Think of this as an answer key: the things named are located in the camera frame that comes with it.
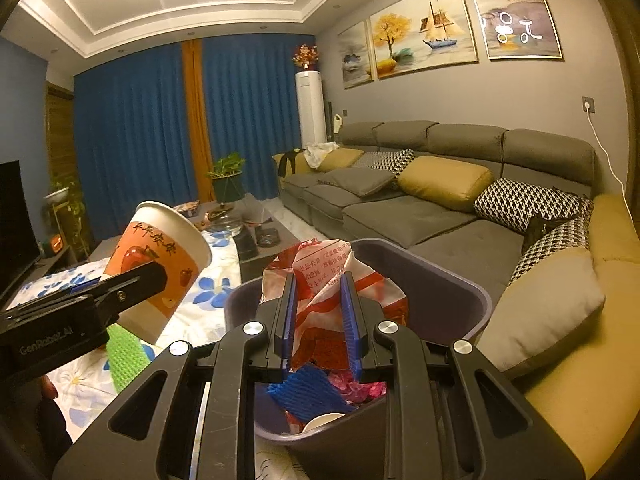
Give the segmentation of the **left hand in patterned glove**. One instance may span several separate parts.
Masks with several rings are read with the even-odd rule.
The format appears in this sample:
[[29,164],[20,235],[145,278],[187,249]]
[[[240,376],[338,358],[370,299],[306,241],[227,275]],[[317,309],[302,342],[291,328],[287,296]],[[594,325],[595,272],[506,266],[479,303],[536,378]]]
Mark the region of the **left hand in patterned glove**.
[[44,398],[55,400],[58,397],[58,389],[47,375],[43,375],[40,378],[40,387]]

